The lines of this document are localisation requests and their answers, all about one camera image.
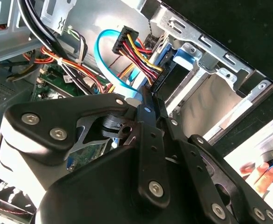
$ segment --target black arm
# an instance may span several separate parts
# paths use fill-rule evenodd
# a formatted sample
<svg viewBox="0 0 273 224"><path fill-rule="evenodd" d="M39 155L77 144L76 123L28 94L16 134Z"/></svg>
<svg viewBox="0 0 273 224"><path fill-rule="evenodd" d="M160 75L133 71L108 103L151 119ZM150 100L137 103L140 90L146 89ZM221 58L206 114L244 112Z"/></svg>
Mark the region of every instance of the black arm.
<svg viewBox="0 0 273 224"><path fill-rule="evenodd" d="M186 138L162 100L146 89L142 95L137 108L103 94L6 111L2 140L47 166L91 142L120 139L118 148L56 181L32 223L273 224L273 210L208 142ZM28 113L37 124L24 123ZM53 128L64 132L53 138Z"/></svg>

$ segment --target yellow wire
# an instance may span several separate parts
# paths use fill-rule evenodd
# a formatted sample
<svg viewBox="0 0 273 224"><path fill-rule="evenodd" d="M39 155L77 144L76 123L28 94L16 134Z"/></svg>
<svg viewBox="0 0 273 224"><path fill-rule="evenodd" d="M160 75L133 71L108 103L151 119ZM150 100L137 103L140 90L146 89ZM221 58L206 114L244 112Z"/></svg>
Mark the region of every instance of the yellow wire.
<svg viewBox="0 0 273 224"><path fill-rule="evenodd" d="M137 47L135 46L135 44L134 44L134 42L133 42L133 40L132 40L132 38L131 38L131 36L130 36L129 34L127 34L127 37L128 37L128 40L129 40L129 42L130 42L132 48L135 50L135 53L136 53L136 54L137 54L145 63L147 63L150 67L152 67L152 68L154 68L154 69L156 69L156 70L158 70L158 71L163 71L162 68L160 68L160 67L158 67L158 66L156 66L156 65L154 65L154 64L151 64L151 63L149 62L148 59L146 59L146 58L143 57L143 55L138 51Z"/></svg>
<svg viewBox="0 0 273 224"><path fill-rule="evenodd" d="M29 71L34 65L31 64L29 67L27 67L25 70L23 70L21 73L19 73L20 75L25 74L27 71Z"/></svg>
<svg viewBox="0 0 273 224"><path fill-rule="evenodd" d="M120 50L119 52L120 52L121 55L127 57L127 56L123 53L123 51ZM140 70L142 70L141 67L140 67L138 64L135 64L135 65L136 65ZM144 74L145 74L145 76L146 76L146 78L147 78L149 84L152 85L152 81L150 80L150 78L148 77L148 75L147 75L145 72L144 72Z"/></svg>
<svg viewBox="0 0 273 224"><path fill-rule="evenodd" d="M119 79L122 79L124 76L126 76L127 73L128 73L132 68L133 68L133 64L131 64L131 65L130 65L122 74L121 74L121 76L119 77ZM115 89L115 86L113 85L113 86L110 88L110 90L109 90L108 93L113 92L114 89Z"/></svg>

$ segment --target cable tie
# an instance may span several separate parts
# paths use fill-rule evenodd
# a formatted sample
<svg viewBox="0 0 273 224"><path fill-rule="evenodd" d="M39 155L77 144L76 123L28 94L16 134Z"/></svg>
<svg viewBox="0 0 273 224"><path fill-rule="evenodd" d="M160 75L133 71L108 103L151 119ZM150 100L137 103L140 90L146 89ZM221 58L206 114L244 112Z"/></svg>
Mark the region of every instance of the cable tie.
<svg viewBox="0 0 273 224"><path fill-rule="evenodd" d="M69 25L69 26L68 26L68 29L67 29L67 33L68 33L69 35L71 35L71 30L72 30L72 26Z"/></svg>
<svg viewBox="0 0 273 224"><path fill-rule="evenodd" d="M62 66L62 64L63 64L63 58L62 58L62 57L60 57L60 58L57 60L57 64L58 64L59 66Z"/></svg>
<svg viewBox="0 0 273 224"><path fill-rule="evenodd" d="M83 63L84 63L84 61L80 61L80 59L79 59L79 58L76 58L76 59L75 59L75 63L77 63L77 64L83 64Z"/></svg>

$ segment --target silver screw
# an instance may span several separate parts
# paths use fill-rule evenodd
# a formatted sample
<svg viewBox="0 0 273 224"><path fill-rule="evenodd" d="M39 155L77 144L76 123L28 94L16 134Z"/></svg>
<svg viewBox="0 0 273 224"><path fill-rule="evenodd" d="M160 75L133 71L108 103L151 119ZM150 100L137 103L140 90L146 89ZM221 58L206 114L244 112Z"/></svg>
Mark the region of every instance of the silver screw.
<svg viewBox="0 0 273 224"><path fill-rule="evenodd" d="M151 110L148 108L148 107L145 107L145 111L147 111L147 112L151 112Z"/></svg>
<svg viewBox="0 0 273 224"><path fill-rule="evenodd" d="M67 138L67 133L61 128L53 128L50 132L49 135L58 141L63 141Z"/></svg>
<svg viewBox="0 0 273 224"><path fill-rule="evenodd" d="M197 137L197 140L199 143L203 144L204 143L204 140L202 140L200 137Z"/></svg>
<svg viewBox="0 0 273 224"><path fill-rule="evenodd" d="M257 215L257 217L259 217L261 220L265 221L264 214L258 208L254 208L253 211Z"/></svg>
<svg viewBox="0 0 273 224"><path fill-rule="evenodd" d="M273 220L273 213L269 210L266 210L266 214Z"/></svg>
<svg viewBox="0 0 273 224"><path fill-rule="evenodd" d="M214 214L218 218L220 218L222 220L225 219L225 211L218 204L214 203L214 204L211 205L211 207L212 207L212 210L213 210Z"/></svg>
<svg viewBox="0 0 273 224"><path fill-rule="evenodd" d="M151 181L149 183L149 190L155 197L162 197L164 195L163 187L156 181Z"/></svg>
<svg viewBox="0 0 273 224"><path fill-rule="evenodd" d="M21 117L21 120L27 125L37 125L40 121L39 117L32 113L26 113Z"/></svg>
<svg viewBox="0 0 273 224"><path fill-rule="evenodd" d="M120 104L120 105L123 105L124 103L121 101L121 100L119 100L119 99L116 99L116 102L118 103L118 104Z"/></svg>
<svg viewBox="0 0 273 224"><path fill-rule="evenodd" d="M178 122L176 120L171 120L171 122L173 125L176 125L176 126L178 125Z"/></svg>
<svg viewBox="0 0 273 224"><path fill-rule="evenodd" d="M267 87L267 84L266 83L261 83L260 85L259 85L259 89L260 90L263 90L263 89L265 89Z"/></svg>

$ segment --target hand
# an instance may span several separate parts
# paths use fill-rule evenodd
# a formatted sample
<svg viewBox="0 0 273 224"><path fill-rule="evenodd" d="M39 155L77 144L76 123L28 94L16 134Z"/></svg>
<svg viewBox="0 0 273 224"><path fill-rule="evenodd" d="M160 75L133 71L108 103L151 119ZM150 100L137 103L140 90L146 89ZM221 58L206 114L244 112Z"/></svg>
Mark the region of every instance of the hand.
<svg viewBox="0 0 273 224"><path fill-rule="evenodd" d="M254 168L241 168L243 176L249 175L246 182L261 196L267 192L269 186L273 183L273 167L269 169L269 164L264 162L262 165ZM273 188L265 196L265 202L273 209Z"/></svg>

